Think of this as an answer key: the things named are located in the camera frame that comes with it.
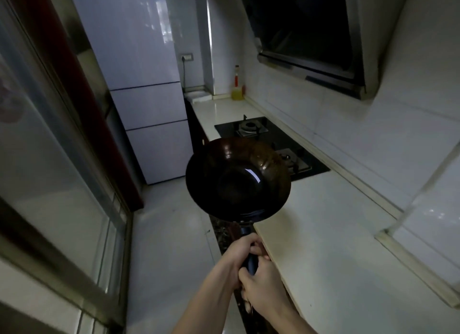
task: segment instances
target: person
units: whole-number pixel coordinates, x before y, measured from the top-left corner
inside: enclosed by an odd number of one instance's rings
[[[254,276],[241,267],[249,253],[259,258]],[[316,334],[291,306],[280,273],[270,258],[263,256],[262,240],[255,233],[230,245],[189,302],[172,334],[221,334],[231,295],[240,284],[244,299],[279,334]]]

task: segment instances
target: forearm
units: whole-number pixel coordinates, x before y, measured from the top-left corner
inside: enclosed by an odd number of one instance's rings
[[[172,334],[221,334],[233,289],[230,266],[218,263],[189,302]]]
[[[283,306],[268,321],[279,334],[317,334],[293,308],[287,306]]]

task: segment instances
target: wok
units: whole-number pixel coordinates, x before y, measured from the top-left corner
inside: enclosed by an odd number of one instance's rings
[[[209,215],[237,222],[241,234],[269,218],[286,203],[291,178],[281,157],[267,144],[250,138],[221,138],[190,159],[185,174],[190,196]],[[257,257],[250,254],[254,274]]]

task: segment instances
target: electrical outlet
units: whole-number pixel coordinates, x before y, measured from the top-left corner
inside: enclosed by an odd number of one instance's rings
[[[192,62],[193,61],[193,53],[185,53],[180,55],[181,61],[184,60],[186,62]]]

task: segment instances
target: range hood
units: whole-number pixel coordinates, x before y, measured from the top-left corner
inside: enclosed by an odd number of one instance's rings
[[[241,0],[258,60],[354,98],[372,98],[405,0]]]

